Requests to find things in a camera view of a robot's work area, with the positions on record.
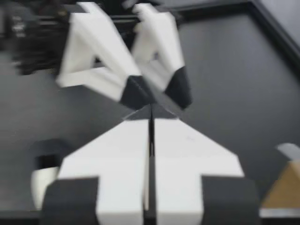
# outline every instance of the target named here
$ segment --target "dark tabletop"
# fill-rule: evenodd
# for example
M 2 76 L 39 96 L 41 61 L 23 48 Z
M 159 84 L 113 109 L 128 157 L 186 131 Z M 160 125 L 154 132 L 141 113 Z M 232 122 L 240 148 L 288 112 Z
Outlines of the dark tabletop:
M 300 83 L 247 15 L 191 22 L 180 30 L 194 102 L 183 121 L 240 157 L 264 196 L 286 159 L 280 143 L 300 145 Z M 84 87 L 59 88 L 47 71 L 18 76 L 0 52 L 0 211 L 33 210 L 32 156 L 37 140 L 75 148 L 117 125 L 130 110 Z

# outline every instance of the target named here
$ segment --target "black stripe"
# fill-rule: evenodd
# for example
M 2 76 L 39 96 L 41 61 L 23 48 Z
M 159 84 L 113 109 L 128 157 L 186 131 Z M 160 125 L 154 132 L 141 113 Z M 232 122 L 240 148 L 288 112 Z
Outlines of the black stripe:
M 56 180 L 46 191 L 40 225 L 98 225 L 98 178 Z
M 142 76 L 129 76 L 120 103 L 131 109 L 141 109 L 155 99 Z
M 259 199 L 253 181 L 235 177 L 202 177 L 202 225 L 258 225 Z
M 190 86 L 188 77 L 186 76 L 185 67 L 178 69 L 174 73 L 168 87 L 165 90 L 165 94 L 182 109 L 187 108 L 192 103 Z

